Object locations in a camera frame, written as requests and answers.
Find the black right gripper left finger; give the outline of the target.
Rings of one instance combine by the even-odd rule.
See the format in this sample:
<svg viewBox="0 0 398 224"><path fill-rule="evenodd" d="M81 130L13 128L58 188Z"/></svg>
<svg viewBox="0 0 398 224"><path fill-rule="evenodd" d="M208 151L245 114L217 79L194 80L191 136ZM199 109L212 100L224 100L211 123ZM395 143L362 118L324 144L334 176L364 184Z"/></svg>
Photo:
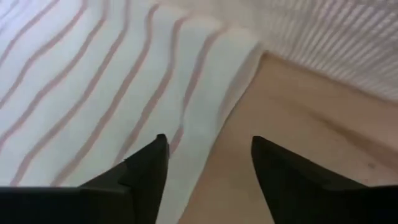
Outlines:
<svg viewBox="0 0 398 224"><path fill-rule="evenodd" d="M164 134L78 187L0 187L0 224L155 224L169 164Z"/></svg>

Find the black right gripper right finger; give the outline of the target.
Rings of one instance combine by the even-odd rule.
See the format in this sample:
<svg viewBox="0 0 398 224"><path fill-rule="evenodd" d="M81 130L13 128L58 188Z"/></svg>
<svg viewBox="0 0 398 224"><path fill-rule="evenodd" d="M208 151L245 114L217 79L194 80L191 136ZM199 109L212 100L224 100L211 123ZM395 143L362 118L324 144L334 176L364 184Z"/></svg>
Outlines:
<svg viewBox="0 0 398 224"><path fill-rule="evenodd" d="M398 185L365 186L261 136L251 157L275 224L398 224Z"/></svg>

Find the white towel with brown stripes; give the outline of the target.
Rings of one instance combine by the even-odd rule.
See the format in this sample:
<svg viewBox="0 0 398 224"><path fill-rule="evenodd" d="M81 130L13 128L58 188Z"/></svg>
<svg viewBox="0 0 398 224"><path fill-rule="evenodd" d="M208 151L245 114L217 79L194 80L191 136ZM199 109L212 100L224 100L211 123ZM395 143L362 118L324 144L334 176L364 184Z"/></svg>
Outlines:
<svg viewBox="0 0 398 224"><path fill-rule="evenodd" d="M0 186L81 185L164 134L156 224L177 224L262 53L150 0L0 0Z"/></svg>

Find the white perforated plastic basket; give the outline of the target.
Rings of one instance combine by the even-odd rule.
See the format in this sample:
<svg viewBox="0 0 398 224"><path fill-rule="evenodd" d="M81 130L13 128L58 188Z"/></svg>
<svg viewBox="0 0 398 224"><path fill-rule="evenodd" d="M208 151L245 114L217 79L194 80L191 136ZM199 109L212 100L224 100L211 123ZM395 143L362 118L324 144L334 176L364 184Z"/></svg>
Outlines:
<svg viewBox="0 0 398 224"><path fill-rule="evenodd" d="M398 103L398 0L161 0L256 33L286 60Z"/></svg>

